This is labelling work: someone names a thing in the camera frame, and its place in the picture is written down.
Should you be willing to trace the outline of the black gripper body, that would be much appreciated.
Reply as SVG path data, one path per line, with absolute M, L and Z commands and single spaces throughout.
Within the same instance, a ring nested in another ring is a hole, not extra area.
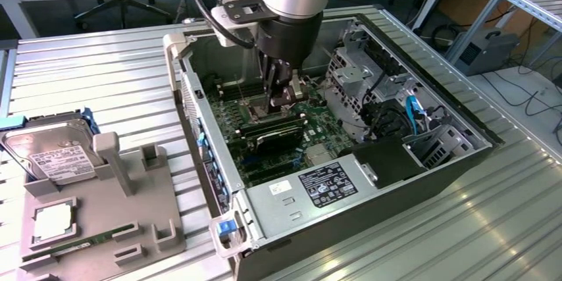
M 323 14 L 306 19 L 279 17 L 258 23 L 256 46 L 268 57 L 302 68 L 319 34 Z

